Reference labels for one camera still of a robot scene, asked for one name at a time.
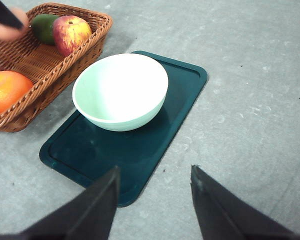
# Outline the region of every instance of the bowl rim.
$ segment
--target bowl rim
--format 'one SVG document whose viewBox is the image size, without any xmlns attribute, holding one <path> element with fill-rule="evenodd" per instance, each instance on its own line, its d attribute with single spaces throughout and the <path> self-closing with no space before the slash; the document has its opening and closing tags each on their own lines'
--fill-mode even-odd
<svg viewBox="0 0 300 240">
<path fill-rule="evenodd" d="M 116 57 L 116 56 L 123 56 L 123 55 L 129 55 L 129 56 L 132 56 L 132 55 L 138 55 L 138 56 L 142 56 L 143 58 L 147 58 L 147 59 L 150 59 L 151 61 L 154 61 L 156 62 L 155 64 L 158 65 L 159 68 L 161 68 L 164 73 L 164 81 L 166 81 L 166 84 L 165 84 L 165 91 L 164 91 L 164 94 L 163 96 L 160 97 L 159 101 L 155 104 L 155 106 L 153 108 L 151 108 L 150 110 L 148 110 L 146 113 L 144 114 L 141 114 L 141 115 L 138 115 L 136 117 L 132 117 L 132 118 L 129 118 L 129 119 L 124 119 L 124 120 L 114 120 L 114 119 L 103 119 L 103 118 L 99 118 L 99 117 L 95 117 L 95 116 L 92 116 L 88 113 L 86 113 L 78 104 L 76 98 L 75 98 L 75 92 L 76 92 L 76 89 L 77 89 L 77 85 L 78 85 L 78 82 L 80 81 L 80 79 L 83 77 L 83 75 L 89 71 L 90 68 L 93 68 L 95 65 L 97 64 L 100 64 L 100 62 L 103 62 L 105 60 L 108 60 L 109 58 L 112 58 L 112 57 Z M 167 95 L 167 91 L 168 91 L 168 86 L 169 86 L 169 78 L 168 78 L 168 74 L 167 74 L 167 71 L 165 70 L 165 68 L 155 59 L 153 59 L 152 57 L 149 57 L 149 56 L 146 56 L 146 55 L 142 55 L 142 54 L 139 54 L 139 53 L 119 53 L 119 54 L 114 54 L 114 55 L 110 55 L 110 56 L 107 56 L 105 58 L 102 58 L 96 62 L 94 62 L 93 64 L 91 64 L 90 66 L 88 66 L 85 70 L 82 71 L 82 73 L 77 77 L 77 79 L 75 80 L 74 82 L 74 85 L 73 85 L 73 88 L 72 88 L 72 102 L 74 103 L 74 106 L 75 108 L 83 115 L 85 116 L 87 119 L 91 120 L 91 121 L 94 121 L 94 122 L 98 122 L 98 123 L 105 123 L 105 124 L 123 124 L 123 123 L 127 123 L 127 122 L 130 122 L 132 120 L 137 120 L 139 118 L 141 118 L 142 116 L 150 113 L 151 111 L 153 111 L 161 102 L 162 100 L 165 100 L 166 98 L 166 95 Z"/>
</svg>

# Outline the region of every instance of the basket rim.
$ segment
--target basket rim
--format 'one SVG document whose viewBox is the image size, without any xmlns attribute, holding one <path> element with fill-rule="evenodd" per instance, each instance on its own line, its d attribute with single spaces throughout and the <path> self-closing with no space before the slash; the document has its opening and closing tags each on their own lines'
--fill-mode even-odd
<svg viewBox="0 0 300 240">
<path fill-rule="evenodd" d="M 91 49 L 92 46 L 94 46 L 102 37 L 104 37 L 108 33 L 113 23 L 111 16 L 109 16 L 106 13 L 55 2 L 39 4 L 27 11 L 27 14 L 35 12 L 39 8 L 44 8 L 48 6 L 52 6 L 54 8 L 69 8 L 74 9 L 78 12 L 88 12 L 92 13 L 93 15 L 101 16 L 105 20 L 101 24 L 101 26 L 98 27 L 94 32 L 92 32 L 89 38 L 86 39 L 75 51 L 73 51 L 70 55 L 66 56 L 63 59 L 63 61 L 57 64 L 43 79 L 36 82 L 32 86 L 32 88 L 18 100 L 18 102 L 14 103 L 9 109 L 0 114 L 0 121 L 2 121 L 1 125 L 8 124 L 15 116 L 17 116 L 17 110 L 19 113 L 21 113 L 25 108 L 31 105 L 37 98 L 34 97 L 34 92 L 40 91 L 40 93 L 42 93 L 43 91 L 45 91 L 52 83 L 54 83 L 58 79 L 58 77 L 60 77 L 64 72 L 66 72 L 75 63 L 76 60 L 80 59 L 87 51 Z"/>
</svg>

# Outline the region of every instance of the woven basket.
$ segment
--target woven basket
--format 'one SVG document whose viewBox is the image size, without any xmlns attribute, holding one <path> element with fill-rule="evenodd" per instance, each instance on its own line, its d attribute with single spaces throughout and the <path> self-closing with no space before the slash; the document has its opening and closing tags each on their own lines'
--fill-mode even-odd
<svg viewBox="0 0 300 240">
<path fill-rule="evenodd" d="M 80 73 L 100 56 L 112 19 L 110 16 L 58 3 L 44 3 L 27 12 L 29 21 L 38 14 L 75 15 L 86 20 L 92 35 L 72 54 L 63 57 L 55 46 L 40 43 L 31 28 L 12 42 L 0 41 L 0 71 L 28 77 L 34 86 L 18 102 L 0 114 L 0 131 L 18 132 L 25 127 Z"/>
</svg>

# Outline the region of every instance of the orange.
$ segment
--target orange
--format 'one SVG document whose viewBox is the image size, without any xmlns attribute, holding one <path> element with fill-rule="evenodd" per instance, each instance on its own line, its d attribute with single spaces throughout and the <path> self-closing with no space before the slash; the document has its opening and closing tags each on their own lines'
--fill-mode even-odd
<svg viewBox="0 0 300 240">
<path fill-rule="evenodd" d="M 0 71 L 0 114 L 8 110 L 33 86 L 21 73 Z"/>
</svg>

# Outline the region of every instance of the white bowl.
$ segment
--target white bowl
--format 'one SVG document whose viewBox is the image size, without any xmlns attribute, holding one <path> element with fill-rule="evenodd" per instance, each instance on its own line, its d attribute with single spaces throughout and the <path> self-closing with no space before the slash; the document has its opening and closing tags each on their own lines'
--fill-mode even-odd
<svg viewBox="0 0 300 240">
<path fill-rule="evenodd" d="M 151 57 L 123 53 L 87 67 L 72 89 L 76 109 L 111 131 L 137 129 L 161 109 L 168 90 L 164 67 Z"/>
</svg>

